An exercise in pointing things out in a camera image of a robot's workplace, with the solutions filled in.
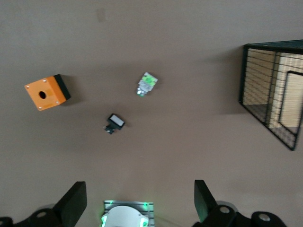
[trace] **wire grid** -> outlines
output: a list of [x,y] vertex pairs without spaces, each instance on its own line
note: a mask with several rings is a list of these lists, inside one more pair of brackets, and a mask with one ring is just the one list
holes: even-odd
[[242,105],[291,150],[303,112],[303,55],[249,48]]

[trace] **small electronic component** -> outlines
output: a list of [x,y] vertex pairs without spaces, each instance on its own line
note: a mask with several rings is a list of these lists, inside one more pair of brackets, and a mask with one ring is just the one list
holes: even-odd
[[116,129],[121,130],[125,124],[125,122],[114,113],[110,115],[110,117],[107,119],[107,122],[109,124],[104,126],[104,130],[109,134],[113,134]]
[[150,73],[144,73],[142,79],[139,81],[139,87],[137,88],[137,95],[143,97],[149,91],[153,89],[158,79],[152,76]]

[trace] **hole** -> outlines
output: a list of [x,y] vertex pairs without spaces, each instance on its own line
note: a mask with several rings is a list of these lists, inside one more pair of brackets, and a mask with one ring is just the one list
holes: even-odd
[[45,99],[46,98],[46,93],[44,93],[43,91],[40,91],[39,96],[40,96],[40,98]]
[[37,214],[37,218],[42,218],[46,215],[46,212],[41,212]]

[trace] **orange box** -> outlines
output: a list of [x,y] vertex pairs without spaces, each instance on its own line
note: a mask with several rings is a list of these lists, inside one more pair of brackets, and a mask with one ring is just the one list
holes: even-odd
[[46,77],[24,87],[40,111],[60,105],[71,97],[60,74]]

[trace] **green led light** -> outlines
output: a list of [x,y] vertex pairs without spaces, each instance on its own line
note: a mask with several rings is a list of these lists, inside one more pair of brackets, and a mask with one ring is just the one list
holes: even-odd
[[149,210],[149,203],[148,203],[148,202],[144,202],[144,203],[143,203],[143,209],[144,209],[145,211],[148,211],[148,210]]
[[147,227],[148,220],[146,218],[141,218],[140,227]]
[[105,226],[106,219],[107,219],[107,216],[104,216],[104,217],[101,218],[101,221],[102,221],[101,227],[104,227],[104,226]]
[[151,86],[155,86],[155,84],[156,84],[155,77],[153,77],[153,76],[150,75],[150,74],[146,74],[146,75],[143,77],[143,81],[145,81],[147,84],[149,84],[149,85],[151,85]]

